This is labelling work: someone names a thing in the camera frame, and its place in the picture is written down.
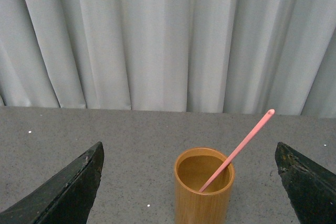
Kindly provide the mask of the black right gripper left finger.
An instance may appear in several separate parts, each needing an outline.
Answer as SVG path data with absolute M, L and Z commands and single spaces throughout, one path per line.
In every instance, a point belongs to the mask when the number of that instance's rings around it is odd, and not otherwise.
M 86 223 L 101 182 L 96 143 L 31 194 L 1 212 L 1 223 Z

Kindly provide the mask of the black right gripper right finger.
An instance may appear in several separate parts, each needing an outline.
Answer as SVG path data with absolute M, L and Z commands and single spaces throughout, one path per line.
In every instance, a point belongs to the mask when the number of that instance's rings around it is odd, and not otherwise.
M 279 142 L 275 161 L 300 223 L 335 223 L 335 174 Z

